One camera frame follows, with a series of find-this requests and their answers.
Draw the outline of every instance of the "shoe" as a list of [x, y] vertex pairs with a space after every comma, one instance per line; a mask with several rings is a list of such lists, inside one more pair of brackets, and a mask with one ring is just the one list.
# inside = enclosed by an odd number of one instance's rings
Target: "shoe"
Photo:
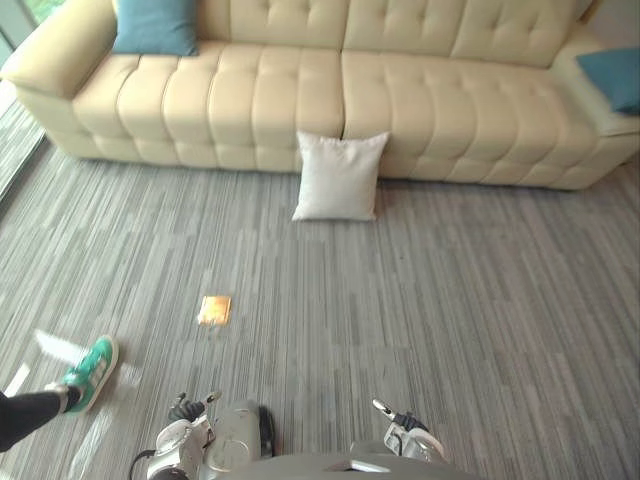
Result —
[[118, 344], [109, 335], [103, 335], [60, 381], [60, 384], [76, 387], [82, 392], [78, 403], [67, 413], [85, 413], [91, 408], [117, 362]]

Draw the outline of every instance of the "shoe sole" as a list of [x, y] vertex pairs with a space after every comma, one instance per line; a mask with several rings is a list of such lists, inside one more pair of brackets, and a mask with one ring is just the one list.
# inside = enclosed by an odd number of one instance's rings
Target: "shoe sole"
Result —
[[102, 387], [104, 387], [104, 384], [107, 383], [107, 380], [109, 380], [111, 373], [116, 368], [116, 364], [118, 363], [118, 353], [120, 351], [120, 347], [118, 347], [118, 344], [116, 343], [116, 341], [113, 339], [113, 337], [111, 337], [111, 335], [102, 335], [100, 338], [98, 338], [98, 340], [100, 340], [101, 338], [106, 338], [107, 340], [109, 340], [109, 342], [112, 345], [111, 364], [109, 365], [109, 368], [107, 368], [107, 371], [102, 377], [100, 384], [96, 387], [95, 391], [93, 392], [93, 398], [89, 400], [89, 403], [87, 403], [87, 405], [82, 410], [78, 410], [77, 412], [74, 412], [79, 415], [86, 413], [91, 409], [93, 404], [96, 402], [96, 399], [100, 395], [100, 392], [102, 391]]

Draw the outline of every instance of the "gray carpet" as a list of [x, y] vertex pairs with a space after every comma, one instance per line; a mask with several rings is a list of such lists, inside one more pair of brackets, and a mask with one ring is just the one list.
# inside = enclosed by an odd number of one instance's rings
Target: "gray carpet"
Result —
[[[0, 220], [0, 386], [103, 332], [122, 363], [0, 478], [125, 478], [177, 392], [217, 388], [269, 406], [284, 453], [381, 438], [376, 396], [468, 472], [638, 478], [637, 162], [578, 193], [384, 182], [375, 223], [291, 223], [295, 176], [38, 155]], [[204, 294], [233, 297], [215, 338]]]
[[18, 102], [0, 114], [0, 201], [43, 139], [44, 130]]

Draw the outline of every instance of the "teal pillow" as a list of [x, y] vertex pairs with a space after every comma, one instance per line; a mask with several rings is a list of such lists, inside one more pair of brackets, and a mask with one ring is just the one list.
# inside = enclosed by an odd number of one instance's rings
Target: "teal pillow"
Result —
[[117, 16], [114, 53], [198, 54], [195, 0], [119, 0]]
[[640, 47], [578, 55], [578, 64], [614, 112], [640, 114]]

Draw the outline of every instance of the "sofa armrest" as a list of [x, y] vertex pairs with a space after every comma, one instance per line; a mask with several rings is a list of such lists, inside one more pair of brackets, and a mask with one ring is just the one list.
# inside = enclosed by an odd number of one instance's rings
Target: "sofa armrest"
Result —
[[602, 44], [584, 26], [576, 25], [556, 55], [551, 73], [591, 120], [600, 136], [625, 135], [640, 131], [640, 117], [611, 110], [609, 101], [582, 71], [577, 55], [604, 50]]
[[11, 55], [0, 78], [71, 99], [111, 49], [115, 35], [111, 0], [68, 0]]

